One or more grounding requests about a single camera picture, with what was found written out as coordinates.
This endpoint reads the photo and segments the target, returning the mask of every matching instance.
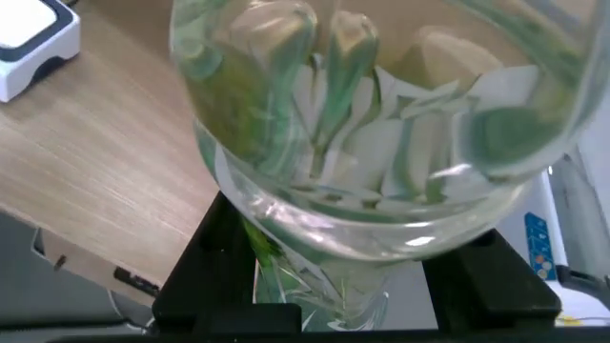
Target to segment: wood grain surface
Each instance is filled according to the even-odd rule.
[[[171,5],[81,1],[80,55],[0,105],[0,208],[158,284],[217,192],[168,58]]]

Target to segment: white device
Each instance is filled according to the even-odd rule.
[[[0,0],[0,102],[79,50],[80,18],[59,0]]]

